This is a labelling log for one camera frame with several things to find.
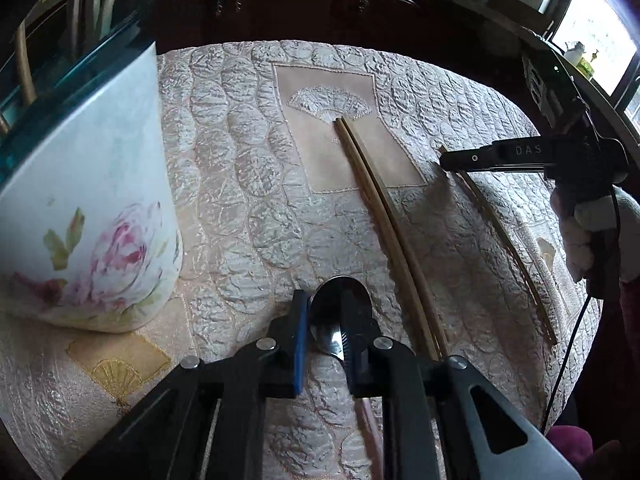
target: quilted tablecloth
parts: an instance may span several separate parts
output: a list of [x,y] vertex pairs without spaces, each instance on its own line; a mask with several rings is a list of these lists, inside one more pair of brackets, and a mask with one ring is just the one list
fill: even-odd
[[[332,132],[341,115],[369,143],[451,351],[540,422],[585,297],[564,266],[548,183],[537,174],[473,175],[529,269],[555,347],[518,266],[462,181],[437,165],[441,145],[537,135],[519,108],[428,63],[350,46],[217,44],[159,56],[158,70],[185,251],[174,296],[129,336],[0,320],[0,414],[43,479],[60,478],[183,355],[217,360],[264,334],[296,288],[354,276],[369,289],[383,333],[412,343],[372,217]],[[593,301],[555,415],[599,318]],[[119,353],[120,340],[106,345],[118,353],[114,362],[131,361],[134,386],[94,367],[92,345],[113,337],[135,338]],[[340,365],[310,349],[303,394],[268,403],[263,478],[365,479],[370,464]]]

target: cabinet door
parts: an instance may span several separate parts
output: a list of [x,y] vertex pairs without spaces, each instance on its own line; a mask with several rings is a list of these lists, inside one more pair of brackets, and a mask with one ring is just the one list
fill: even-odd
[[341,0],[249,0],[252,36],[260,40],[339,43]]
[[349,0],[348,15],[361,46],[429,59],[447,43],[454,23],[444,0]]

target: glove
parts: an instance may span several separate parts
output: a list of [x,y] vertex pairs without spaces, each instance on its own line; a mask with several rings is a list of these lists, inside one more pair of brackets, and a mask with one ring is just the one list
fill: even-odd
[[[640,205],[619,187],[614,187],[620,210],[620,281],[632,282],[640,276]],[[557,190],[551,194],[551,207],[559,218],[566,266],[578,283],[593,266],[591,233],[616,228],[616,212],[611,196],[576,205],[573,216],[564,216]]]

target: wooden chopstick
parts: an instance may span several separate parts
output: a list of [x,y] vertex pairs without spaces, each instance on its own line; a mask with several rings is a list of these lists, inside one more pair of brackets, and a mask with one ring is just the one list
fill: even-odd
[[[440,153],[445,153],[447,149],[444,146],[440,146],[439,151]],[[556,336],[556,332],[554,331],[554,326],[551,323],[551,320],[549,319],[549,315],[546,312],[545,306],[542,303],[542,298],[540,298],[540,294],[536,289],[536,285],[533,283],[533,280],[531,279],[531,275],[529,274],[527,267],[522,261],[522,258],[518,254],[517,249],[513,245],[509,234],[507,233],[504,226],[502,225],[502,222],[500,222],[498,217],[495,215],[494,208],[491,206],[491,204],[489,204],[489,201],[485,198],[485,196],[482,194],[482,191],[480,191],[479,187],[471,179],[471,177],[468,175],[466,171],[459,171],[458,174],[460,175],[460,177],[462,178],[466,186],[469,188],[469,191],[471,192],[470,195],[474,200],[474,202],[476,202],[476,205],[480,210],[480,214],[485,218],[485,220],[491,222],[492,226],[495,229],[495,232],[498,235],[498,238],[500,238],[500,240],[504,244],[509,254],[511,254],[511,257],[515,260],[516,265],[520,269],[522,277],[524,278],[524,281],[527,283],[527,286],[531,291],[531,295],[533,296],[533,301],[536,304],[536,311],[538,312],[538,317],[540,318],[540,321],[545,327],[546,334],[549,340],[551,341],[551,344],[553,346],[557,345],[558,337]]]
[[[445,358],[449,355],[447,341],[431,307],[430,298],[427,296],[426,301],[424,301],[420,296],[420,288],[418,288],[409,263],[409,260],[411,260],[415,265],[417,258],[404,234],[399,229],[400,222],[396,207],[391,202],[391,197],[386,192],[386,187],[380,179],[380,174],[370,160],[353,125],[343,119],[337,119],[335,126],[347,158],[356,174],[356,178],[360,181],[362,190],[378,223],[383,244],[388,251],[389,259],[396,274],[396,280],[398,280],[401,294],[408,307],[408,313],[414,326],[420,331],[421,337],[418,338],[418,342],[422,347],[421,350],[427,351],[430,358],[434,360]],[[418,279],[418,281],[422,285],[424,293],[426,282],[421,269],[419,274],[421,280]]]

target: screw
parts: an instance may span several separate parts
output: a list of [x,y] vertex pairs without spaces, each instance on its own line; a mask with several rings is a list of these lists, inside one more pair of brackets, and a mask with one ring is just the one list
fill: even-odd
[[449,366],[456,370],[464,370],[467,367],[466,359],[459,355],[452,355],[449,358]]
[[258,350],[273,350],[276,348],[276,340],[271,337],[263,337],[262,339],[258,339],[255,343],[258,347]]
[[391,350],[394,342],[388,337],[377,337],[373,340],[373,346],[378,350]]
[[200,358],[197,355],[185,355],[181,361],[180,366],[185,370],[193,370],[200,364]]

